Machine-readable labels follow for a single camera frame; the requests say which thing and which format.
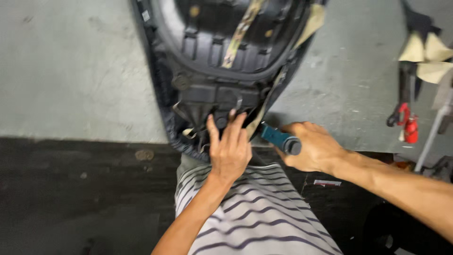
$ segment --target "striped shirt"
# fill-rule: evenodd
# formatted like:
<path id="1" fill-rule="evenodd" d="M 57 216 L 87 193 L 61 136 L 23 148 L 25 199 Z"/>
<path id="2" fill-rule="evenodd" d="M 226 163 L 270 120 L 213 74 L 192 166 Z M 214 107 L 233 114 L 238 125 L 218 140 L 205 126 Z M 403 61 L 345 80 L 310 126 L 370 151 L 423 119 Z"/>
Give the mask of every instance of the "striped shirt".
<path id="1" fill-rule="evenodd" d="M 176 216 L 190 203 L 211 166 L 178 180 Z M 201 228 L 190 255 L 342 254 L 277 163 L 247 167 Z"/>

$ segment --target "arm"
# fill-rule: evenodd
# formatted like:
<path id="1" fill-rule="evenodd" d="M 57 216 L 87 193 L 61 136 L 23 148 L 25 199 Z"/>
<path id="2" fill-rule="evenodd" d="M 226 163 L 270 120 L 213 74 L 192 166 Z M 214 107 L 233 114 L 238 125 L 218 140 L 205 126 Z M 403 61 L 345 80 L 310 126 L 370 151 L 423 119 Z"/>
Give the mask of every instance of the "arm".
<path id="1" fill-rule="evenodd" d="M 285 126 L 302 141 L 302 151 L 288 156 L 288 166 L 320 171 L 350 181 L 386 199 L 453 243 L 453 185 L 400 172 L 378 160 L 344 150 L 321 126 L 309 122 Z"/>
<path id="2" fill-rule="evenodd" d="M 252 155 L 247 131 L 242 128 L 246 114 L 234 118 L 235 113 L 233 110 L 230 112 L 230 122 L 221 141 L 212 115 L 209 115 L 207 128 L 211 139 L 212 170 L 200 191 L 160 238 L 151 255 L 186 255 L 205 221 L 246 169 Z"/>

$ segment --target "hand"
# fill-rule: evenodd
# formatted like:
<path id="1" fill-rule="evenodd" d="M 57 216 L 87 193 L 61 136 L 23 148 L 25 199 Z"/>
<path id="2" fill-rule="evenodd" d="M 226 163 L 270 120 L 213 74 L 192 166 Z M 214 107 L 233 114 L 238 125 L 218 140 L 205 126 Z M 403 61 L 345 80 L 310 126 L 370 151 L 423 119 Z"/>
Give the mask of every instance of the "hand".
<path id="1" fill-rule="evenodd" d="M 246 113 L 235 118 L 236 111 L 230 111 L 229 122 L 219 141 L 219 130 L 210 114 L 207 118 L 207 129 L 211 139 L 209 155 L 211 156 L 211 174 L 222 184 L 231 185 L 245 171 L 252 158 L 251 144 L 247 139 L 247 131 L 242 128 Z"/>
<path id="2" fill-rule="evenodd" d="M 302 142 L 302 150 L 296 156 L 287 155 L 278 148 L 276 150 L 287 166 L 301 171 L 332 174 L 335 160 L 347 153 L 327 130 L 319 125 L 310 122 L 292 123 L 284 126 L 282 130 L 297 136 Z"/>

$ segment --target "metal pole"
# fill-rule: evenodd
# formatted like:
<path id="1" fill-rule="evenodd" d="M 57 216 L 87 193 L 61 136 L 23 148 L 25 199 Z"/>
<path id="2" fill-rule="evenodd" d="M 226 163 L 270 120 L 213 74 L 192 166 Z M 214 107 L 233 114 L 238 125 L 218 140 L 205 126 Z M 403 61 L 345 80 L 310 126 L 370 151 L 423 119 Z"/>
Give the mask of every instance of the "metal pole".
<path id="1" fill-rule="evenodd" d="M 450 102 L 453 98 L 453 88 L 450 88 L 448 91 L 447 100 L 445 100 L 444 105 L 437 111 L 436 118 L 434 119 L 434 123 L 431 127 L 429 132 L 428 139 L 423 147 L 423 151 L 420 154 L 419 160 L 417 161 L 417 165 L 415 165 L 414 172 L 420 172 L 423 166 L 423 163 L 428 155 L 429 150 L 434 142 L 434 138 L 436 137 L 437 130 L 442 122 L 443 117 L 450 112 Z"/>

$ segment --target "forearm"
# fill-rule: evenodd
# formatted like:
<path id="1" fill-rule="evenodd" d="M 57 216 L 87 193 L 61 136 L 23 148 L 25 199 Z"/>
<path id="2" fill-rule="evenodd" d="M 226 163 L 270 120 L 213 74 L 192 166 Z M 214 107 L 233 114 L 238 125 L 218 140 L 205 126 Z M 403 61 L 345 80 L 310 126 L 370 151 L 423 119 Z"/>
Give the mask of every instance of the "forearm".
<path id="1" fill-rule="evenodd" d="M 230 189 L 210 174 L 189 205 L 160 238 L 151 255 L 186 255 L 209 216 Z"/>
<path id="2" fill-rule="evenodd" d="M 453 185 L 400 172 L 356 152 L 332 161 L 330 169 L 335 177 L 388 200 L 453 243 Z"/>

